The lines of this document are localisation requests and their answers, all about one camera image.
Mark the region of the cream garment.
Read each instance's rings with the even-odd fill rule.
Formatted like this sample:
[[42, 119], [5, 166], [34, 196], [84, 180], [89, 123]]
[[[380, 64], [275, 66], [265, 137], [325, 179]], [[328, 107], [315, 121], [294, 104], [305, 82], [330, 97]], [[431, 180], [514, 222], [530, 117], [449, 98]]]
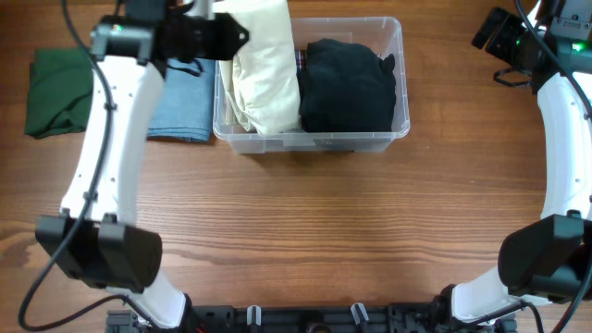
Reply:
[[300, 126], [301, 96], [287, 0], [227, 0], [214, 3], [249, 32], [230, 61], [219, 63], [233, 112], [229, 123], [246, 131], [277, 134]]

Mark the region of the black garment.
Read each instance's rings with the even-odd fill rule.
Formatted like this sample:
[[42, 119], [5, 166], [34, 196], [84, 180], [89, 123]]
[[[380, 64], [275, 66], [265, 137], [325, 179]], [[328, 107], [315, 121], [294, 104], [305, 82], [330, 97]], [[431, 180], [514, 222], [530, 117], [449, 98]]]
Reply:
[[322, 39], [309, 43], [299, 76], [306, 132], [389, 132], [397, 103], [395, 55]]

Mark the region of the green garment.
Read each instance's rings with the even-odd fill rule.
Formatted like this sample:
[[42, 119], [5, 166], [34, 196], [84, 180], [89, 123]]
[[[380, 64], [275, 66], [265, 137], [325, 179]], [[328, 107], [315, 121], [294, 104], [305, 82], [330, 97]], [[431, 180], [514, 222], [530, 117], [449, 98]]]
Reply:
[[93, 72], [78, 49], [39, 49], [30, 63], [24, 133], [35, 139], [86, 130]]

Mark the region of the red navy plaid garment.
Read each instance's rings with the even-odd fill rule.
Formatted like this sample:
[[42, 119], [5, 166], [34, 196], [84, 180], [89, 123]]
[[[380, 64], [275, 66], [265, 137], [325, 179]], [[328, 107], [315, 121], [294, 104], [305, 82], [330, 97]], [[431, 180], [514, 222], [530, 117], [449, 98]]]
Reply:
[[306, 69], [306, 51], [305, 50], [296, 50], [295, 51], [295, 60], [297, 66], [297, 74], [300, 75]]

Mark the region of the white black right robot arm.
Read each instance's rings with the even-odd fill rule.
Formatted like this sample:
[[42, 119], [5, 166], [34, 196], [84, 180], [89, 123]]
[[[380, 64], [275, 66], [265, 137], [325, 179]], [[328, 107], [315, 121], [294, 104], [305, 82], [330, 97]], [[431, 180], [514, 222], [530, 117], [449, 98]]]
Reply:
[[497, 265], [444, 289], [432, 331], [508, 332], [523, 309], [560, 303], [563, 331], [591, 298], [591, 5], [540, 1], [531, 11], [493, 8], [472, 44], [524, 75], [541, 112], [547, 185], [539, 220], [502, 243]]

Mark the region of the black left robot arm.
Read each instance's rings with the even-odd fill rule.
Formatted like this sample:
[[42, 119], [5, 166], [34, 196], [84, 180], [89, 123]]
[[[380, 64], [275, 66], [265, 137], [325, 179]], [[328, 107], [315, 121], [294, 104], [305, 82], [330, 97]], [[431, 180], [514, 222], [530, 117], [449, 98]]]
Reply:
[[58, 215], [41, 217], [35, 237], [68, 278], [127, 303], [141, 331], [206, 329], [162, 270], [160, 236], [136, 225], [139, 171], [167, 61], [229, 60], [248, 39], [227, 13], [190, 17], [167, 4], [133, 5], [102, 18], [85, 49], [93, 87], [80, 160]]

